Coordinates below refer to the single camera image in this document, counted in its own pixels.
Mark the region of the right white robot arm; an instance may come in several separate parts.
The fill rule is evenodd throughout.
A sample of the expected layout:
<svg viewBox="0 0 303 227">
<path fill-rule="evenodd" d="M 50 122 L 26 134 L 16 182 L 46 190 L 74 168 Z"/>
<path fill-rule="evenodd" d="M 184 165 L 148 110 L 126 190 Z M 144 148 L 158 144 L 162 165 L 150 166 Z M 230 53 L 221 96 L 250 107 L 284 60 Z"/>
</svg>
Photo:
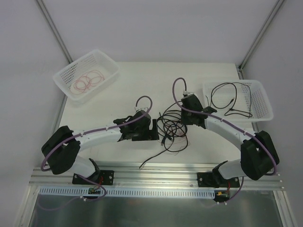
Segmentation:
<svg viewBox="0 0 303 227">
<path fill-rule="evenodd" d="M 249 132 L 224 120 L 212 107 L 203 108 L 193 93 L 184 94 L 181 102 L 181 118 L 184 125 L 196 125 L 212 131 L 240 151 L 240 159 L 224 161 L 212 170 L 215 185 L 222 187 L 234 177 L 247 176 L 256 181 L 264 175 L 270 175 L 271 170 L 272 174 L 276 173 L 280 159 L 268 132 Z"/>
</svg>

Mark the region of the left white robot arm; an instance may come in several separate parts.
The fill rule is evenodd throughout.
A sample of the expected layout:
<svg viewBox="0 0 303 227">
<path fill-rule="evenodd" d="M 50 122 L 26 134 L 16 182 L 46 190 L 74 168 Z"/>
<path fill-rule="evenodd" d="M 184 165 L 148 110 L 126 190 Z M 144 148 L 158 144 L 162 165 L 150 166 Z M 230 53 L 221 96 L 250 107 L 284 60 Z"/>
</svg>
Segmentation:
<svg viewBox="0 0 303 227">
<path fill-rule="evenodd" d="M 42 146 L 45 157 L 42 171 L 51 171 L 54 175 L 65 172 L 74 174 L 74 183 L 81 180 L 89 184 L 99 183 L 101 170 L 92 159 L 84 159 L 79 153 L 103 143 L 158 140 L 157 121 L 140 110 L 133 116 L 115 119 L 104 128 L 88 131 L 71 130 L 67 125 L 60 127 Z"/>
</svg>

